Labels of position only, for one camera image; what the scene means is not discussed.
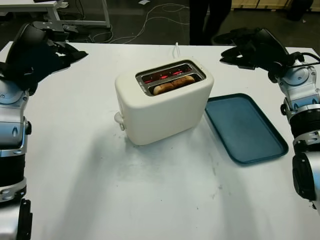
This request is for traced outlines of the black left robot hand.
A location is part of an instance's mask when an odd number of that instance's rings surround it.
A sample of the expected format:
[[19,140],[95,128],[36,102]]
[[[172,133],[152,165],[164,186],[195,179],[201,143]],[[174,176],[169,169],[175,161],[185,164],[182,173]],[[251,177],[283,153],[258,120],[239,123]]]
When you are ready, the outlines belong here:
[[13,82],[22,91],[35,94],[38,83],[52,73],[67,69],[88,53],[66,42],[54,41],[54,34],[24,24],[17,33],[6,57],[0,63],[0,79]]

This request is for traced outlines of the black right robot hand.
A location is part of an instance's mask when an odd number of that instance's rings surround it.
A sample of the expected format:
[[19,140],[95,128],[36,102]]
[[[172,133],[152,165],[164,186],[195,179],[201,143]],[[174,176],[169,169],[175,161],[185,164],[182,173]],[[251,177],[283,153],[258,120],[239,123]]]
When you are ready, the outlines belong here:
[[240,69],[261,68],[272,83],[284,77],[294,63],[287,49],[266,28],[238,28],[214,37],[221,45],[234,45],[221,53],[220,62]]

